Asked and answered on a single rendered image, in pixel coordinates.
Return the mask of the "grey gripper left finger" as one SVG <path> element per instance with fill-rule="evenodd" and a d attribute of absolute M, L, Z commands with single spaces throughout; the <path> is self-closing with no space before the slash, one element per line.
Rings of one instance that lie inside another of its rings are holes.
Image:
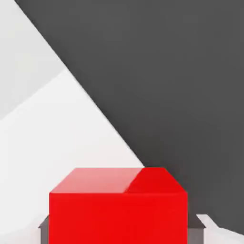
<path fill-rule="evenodd" d="M 49 244 L 48 217 L 38 216 L 17 231 L 0 235 L 0 244 Z"/>

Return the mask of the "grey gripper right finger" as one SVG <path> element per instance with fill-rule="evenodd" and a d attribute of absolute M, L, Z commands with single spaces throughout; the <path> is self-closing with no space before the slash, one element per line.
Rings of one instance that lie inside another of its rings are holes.
<path fill-rule="evenodd" d="M 187 244 L 244 244 L 244 235 L 219 227 L 207 214 L 188 214 Z"/>

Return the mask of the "small red cube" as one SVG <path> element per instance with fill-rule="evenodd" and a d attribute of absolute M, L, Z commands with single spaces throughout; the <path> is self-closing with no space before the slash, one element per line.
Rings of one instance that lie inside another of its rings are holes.
<path fill-rule="evenodd" d="M 49 244 L 187 244 L 188 195 L 162 167 L 75 168 L 49 194 Z"/>

